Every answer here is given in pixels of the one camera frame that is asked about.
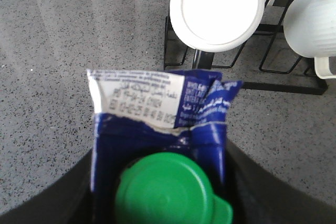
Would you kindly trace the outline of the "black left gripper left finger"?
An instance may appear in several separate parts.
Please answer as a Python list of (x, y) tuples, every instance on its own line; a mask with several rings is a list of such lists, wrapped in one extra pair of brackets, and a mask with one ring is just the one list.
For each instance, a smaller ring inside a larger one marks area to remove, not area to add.
[(1, 223), (92, 223), (92, 151), (38, 195), (1, 215)]

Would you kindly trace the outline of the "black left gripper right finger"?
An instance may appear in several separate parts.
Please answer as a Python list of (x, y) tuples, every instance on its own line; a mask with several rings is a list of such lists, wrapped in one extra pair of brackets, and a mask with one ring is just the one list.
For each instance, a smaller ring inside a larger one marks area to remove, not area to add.
[(335, 207), (297, 190), (266, 171), (230, 140), (225, 150), (224, 195), (234, 223), (335, 223)]

